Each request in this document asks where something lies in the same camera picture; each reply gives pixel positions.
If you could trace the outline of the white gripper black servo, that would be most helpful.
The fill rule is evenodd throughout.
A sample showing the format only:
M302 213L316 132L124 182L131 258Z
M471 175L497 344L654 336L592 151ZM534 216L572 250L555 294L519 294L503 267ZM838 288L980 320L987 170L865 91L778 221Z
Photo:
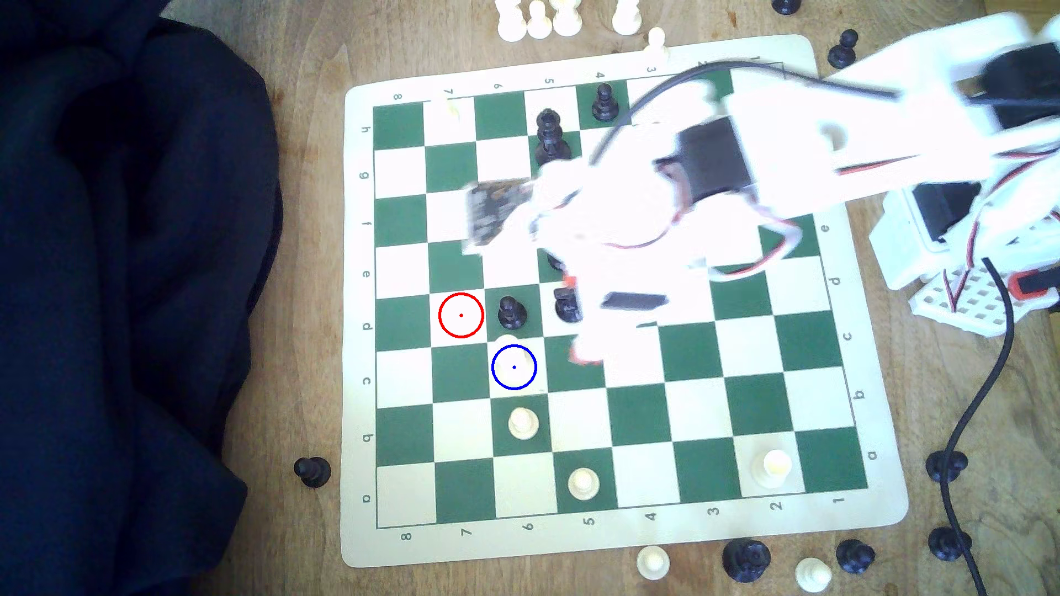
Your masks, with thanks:
M583 315L569 348L599 365L655 323L693 280L759 259L759 215L729 120L623 127L602 159L552 162L533 186L530 228L555 255L565 309Z

